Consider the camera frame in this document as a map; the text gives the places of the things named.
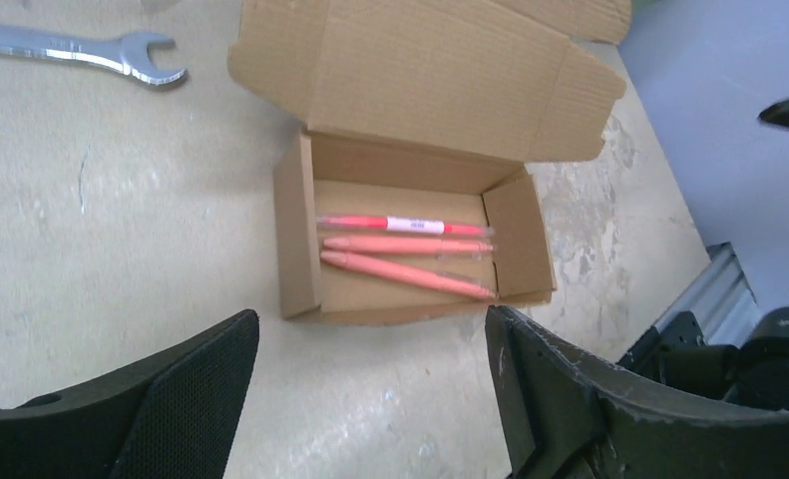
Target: wrench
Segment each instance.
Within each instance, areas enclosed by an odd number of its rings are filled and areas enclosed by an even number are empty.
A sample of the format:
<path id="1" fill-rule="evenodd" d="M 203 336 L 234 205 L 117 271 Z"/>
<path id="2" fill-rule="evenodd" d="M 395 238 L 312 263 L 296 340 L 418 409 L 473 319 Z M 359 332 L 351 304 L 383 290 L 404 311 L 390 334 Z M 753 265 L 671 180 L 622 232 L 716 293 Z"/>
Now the wrench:
<path id="1" fill-rule="evenodd" d="M 171 48 L 174 39 L 159 33 L 137 32 L 113 40 L 68 37 L 28 28 L 0 25 L 0 54 L 64 61 L 105 68 L 147 85 L 170 85 L 186 69 L 161 70 L 148 54 L 152 46 Z"/>

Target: wrench jaw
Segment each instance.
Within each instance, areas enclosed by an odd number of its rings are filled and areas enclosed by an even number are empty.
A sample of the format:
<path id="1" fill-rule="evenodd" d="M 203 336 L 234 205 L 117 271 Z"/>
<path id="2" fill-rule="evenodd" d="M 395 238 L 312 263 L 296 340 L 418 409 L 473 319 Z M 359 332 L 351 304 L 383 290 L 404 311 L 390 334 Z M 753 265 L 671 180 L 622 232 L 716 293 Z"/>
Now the wrench jaw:
<path id="1" fill-rule="evenodd" d="M 121 65 L 125 75 L 153 86 L 170 86 L 186 78 L 187 70 L 162 70 L 150 57 L 151 48 L 174 48 L 174 39 L 159 33 L 131 33 L 120 40 Z"/>

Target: red pen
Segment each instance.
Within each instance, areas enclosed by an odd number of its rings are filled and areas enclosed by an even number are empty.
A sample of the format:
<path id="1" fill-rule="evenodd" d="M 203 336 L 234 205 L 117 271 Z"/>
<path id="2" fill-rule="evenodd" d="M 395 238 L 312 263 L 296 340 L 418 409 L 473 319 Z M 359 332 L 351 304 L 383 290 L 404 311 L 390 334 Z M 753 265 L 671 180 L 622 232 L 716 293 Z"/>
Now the red pen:
<path id="1" fill-rule="evenodd" d="M 480 254 L 494 246 L 483 239 L 404 238 L 348 235 L 323 240 L 330 249 L 382 254 Z"/>
<path id="2" fill-rule="evenodd" d="M 367 217 L 361 215 L 321 215 L 317 222 L 322 227 L 345 230 L 384 230 L 424 235 L 457 235 L 462 237 L 489 237 L 490 227 L 445 223 L 435 220 L 401 217 Z"/>
<path id="3" fill-rule="evenodd" d="M 399 262 L 377 259 L 355 252 L 330 251 L 320 252 L 320 258 L 333 266 L 342 267 L 351 271 L 364 272 L 374 276 L 384 277 L 394 281 L 405 282 L 415 286 L 426 287 L 438 291 L 463 294 L 476 299 L 496 299 L 497 294 L 482 286 L 472 278 L 464 279 L 450 277 L 443 273 L 424 269 L 422 267 L 407 266 Z"/>

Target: wrench handle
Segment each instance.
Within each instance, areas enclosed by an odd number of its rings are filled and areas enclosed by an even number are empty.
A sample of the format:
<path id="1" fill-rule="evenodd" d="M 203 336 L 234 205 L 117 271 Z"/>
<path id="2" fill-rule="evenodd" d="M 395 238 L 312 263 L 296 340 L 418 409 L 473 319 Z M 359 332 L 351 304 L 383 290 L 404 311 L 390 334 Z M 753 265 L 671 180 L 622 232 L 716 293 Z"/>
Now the wrench handle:
<path id="1" fill-rule="evenodd" d="M 85 63 L 123 73 L 115 43 L 0 25 L 1 55 Z"/>

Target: cardboard box lid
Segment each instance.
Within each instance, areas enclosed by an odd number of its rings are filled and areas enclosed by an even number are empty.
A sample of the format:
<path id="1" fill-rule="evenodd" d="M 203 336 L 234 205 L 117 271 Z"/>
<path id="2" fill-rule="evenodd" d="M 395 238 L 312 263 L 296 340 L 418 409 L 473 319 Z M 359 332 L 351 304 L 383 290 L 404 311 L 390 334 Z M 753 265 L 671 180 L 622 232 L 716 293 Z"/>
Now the cardboard box lid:
<path id="1" fill-rule="evenodd" d="M 228 65 L 311 131 L 515 161 L 596 157 L 629 0 L 245 0 Z"/>

